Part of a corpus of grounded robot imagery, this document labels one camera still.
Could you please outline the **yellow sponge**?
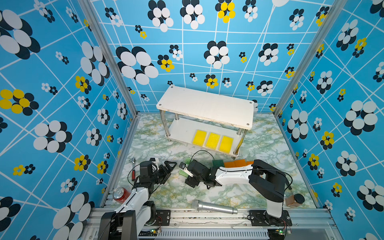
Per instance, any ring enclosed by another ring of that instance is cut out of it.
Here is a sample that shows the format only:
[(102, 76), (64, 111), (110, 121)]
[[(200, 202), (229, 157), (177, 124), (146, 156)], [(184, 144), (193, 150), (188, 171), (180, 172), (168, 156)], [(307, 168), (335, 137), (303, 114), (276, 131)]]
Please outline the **yellow sponge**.
[(234, 141), (233, 138), (228, 136), (223, 136), (219, 146), (219, 151), (229, 154), (232, 149), (233, 141)]
[(206, 136), (207, 136), (206, 131), (197, 130), (193, 138), (193, 142), (192, 142), (193, 145), (202, 147), (205, 142)]
[(208, 149), (215, 150), (217, 148), (220, 138), (221, 136), (219, 134), (210, 133), (205, 147)]

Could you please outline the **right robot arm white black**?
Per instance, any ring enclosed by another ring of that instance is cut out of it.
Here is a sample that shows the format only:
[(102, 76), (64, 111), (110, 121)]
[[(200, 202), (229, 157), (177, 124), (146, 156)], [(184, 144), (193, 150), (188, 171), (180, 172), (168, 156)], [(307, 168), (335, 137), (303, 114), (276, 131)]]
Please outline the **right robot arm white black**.
[(232, 184), (250, 185), (267, 200), (269, 217), (278, 219), (282, 216), (285, 190), (290, 183), (285, 172), (262, 160), (254, 160), (245, 167), (210, 169), (192, 160), (189, 164), (180, 163), (179, 167), (188, 175), (185, 183), (192, 188), (200, 183), (208, 189)]

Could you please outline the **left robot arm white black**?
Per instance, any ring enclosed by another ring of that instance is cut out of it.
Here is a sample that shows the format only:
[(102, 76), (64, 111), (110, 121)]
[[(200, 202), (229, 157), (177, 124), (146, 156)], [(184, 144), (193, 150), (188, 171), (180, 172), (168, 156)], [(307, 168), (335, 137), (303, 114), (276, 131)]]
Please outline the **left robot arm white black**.
[(164, 185), (176, 162), (165, 161), (157, 166), (153, 161), (140, 163), (130, 196), (113, 212), (105, 213), (100, 222), (99, 240), (137, 240), (146, 224), (157, 218), (156, 206), (150, 197), (155, 186)]

